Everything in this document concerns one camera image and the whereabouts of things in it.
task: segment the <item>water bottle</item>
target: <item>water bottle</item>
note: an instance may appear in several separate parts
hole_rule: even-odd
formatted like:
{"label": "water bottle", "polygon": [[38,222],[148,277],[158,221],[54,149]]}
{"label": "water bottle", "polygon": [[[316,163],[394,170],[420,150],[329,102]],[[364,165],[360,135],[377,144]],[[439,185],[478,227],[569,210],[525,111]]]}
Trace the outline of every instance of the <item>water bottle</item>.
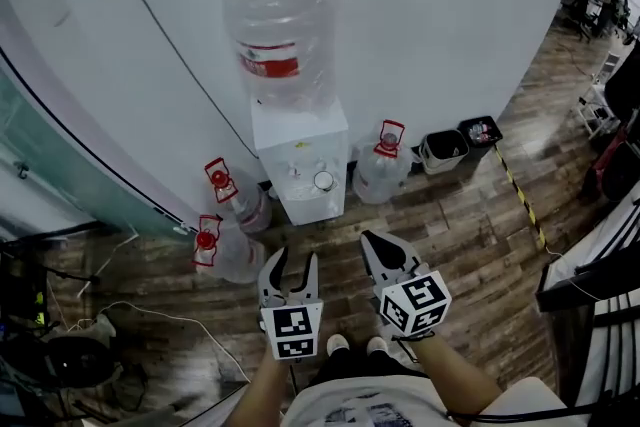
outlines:
{"label": "water bottle", "polygon": [[321,111],[335,99],[334,0],[224,0],[245,86],[263,104]]}
{"label": "water bottle", "polygon": [[218,157],[204,168],[216,195],[216,213],[235,218],[246,233],[257,233],[271,223],[271,202],[260,186],[244,171],[227,168]]}
{"label": "water bottle", "polygon": [[252,283],[265,261],[265,248],[251,240],[233,220],[200,216],[193,263],[199,274],[232,283]]}
{"label": "water bottle", "polygon": [[397,194],[411,170],[411,149],[402,145],[404,125],[385,120],[378,142],[367,144],[353,172],[353,190],[363,203],[379,204]]}

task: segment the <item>yellow and black caution tape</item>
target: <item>yellow and black caution tape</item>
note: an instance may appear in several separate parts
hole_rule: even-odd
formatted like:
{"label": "yellow and black caution tape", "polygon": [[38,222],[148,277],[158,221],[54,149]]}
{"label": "yellow and black caution tape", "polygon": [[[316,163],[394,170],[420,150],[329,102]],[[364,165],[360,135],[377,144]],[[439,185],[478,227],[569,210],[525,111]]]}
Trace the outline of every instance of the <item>yellow and black caution tape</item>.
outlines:
{"label": "yellow and black caution tape", "polygon": [[540,239],[542,247],[544,247],[545,249],[548,249],[547,239],[544,236],[544,233],[542,233],[542,227],[540,226],[540,223],[536,219],[536,214],[533,212],[533,208],[531,208],[531,205],[527,201],[527,198],[524,196],[524,192],[522,192],[522,189],[516,183],[516,179],[513,177],[513,173],[509,169],[509,166],[507,166],[507,163],[505,162],[504,157],[502,156],[502,153],[500,153],[500,150],[498,149],[498,145],[497,144],[494,145],[494,148],[496,150],[496,155],[498,156],[498,160],[502,164],[502,167],[504,168],[504,170],[507,172],[507,176],[509,177],[509,181],[511,182],[511,185],[513,185],[513,188],[516,190],[516,193],[518,193],[518,198],[520,198],[520,202],[524,205],[524,208],[527,210],[527,214],[529,214],[529,219],[531,219],[531,224],[533,224],[533,227],[538,232],[538,238]]}

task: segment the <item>shirt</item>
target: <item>shirt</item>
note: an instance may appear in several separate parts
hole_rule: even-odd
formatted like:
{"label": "shirt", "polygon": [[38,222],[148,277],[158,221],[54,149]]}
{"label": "shirt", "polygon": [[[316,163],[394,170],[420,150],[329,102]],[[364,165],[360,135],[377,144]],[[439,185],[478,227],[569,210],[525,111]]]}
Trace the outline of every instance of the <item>shirt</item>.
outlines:
{"label": "shirt", "polygon": [[[509,388],[483,414],[530,413],[566,407],[539,379]],[[429,379],[411,376],[338,379],[312,386],[291,404],[283,427],[453,427]],[[492,424],[476,424],[486,427]],[[577,417],[528,422],[527,427],[585,427]]]}

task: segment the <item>white sneaker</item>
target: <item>white sneaker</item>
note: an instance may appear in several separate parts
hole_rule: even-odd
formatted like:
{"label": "white sneaker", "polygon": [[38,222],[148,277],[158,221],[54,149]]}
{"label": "white sneaker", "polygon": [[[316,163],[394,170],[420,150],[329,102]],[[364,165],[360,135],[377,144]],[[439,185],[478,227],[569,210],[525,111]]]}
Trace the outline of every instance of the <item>white sneaker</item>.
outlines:
{"label": "white sneaker", "polygon": [[327,340],[327,354],[331,356],[336,349],[340,349],[344,347],[345,349],[349,349],[349,342],[342,335],[331,335],[331,337]]}
{"label": "white sneaker", "polygon": [[389,346],[381,337],[374,336],[367,344],[367,356],[374,351],[383,351],[385,354],[389,354]]}

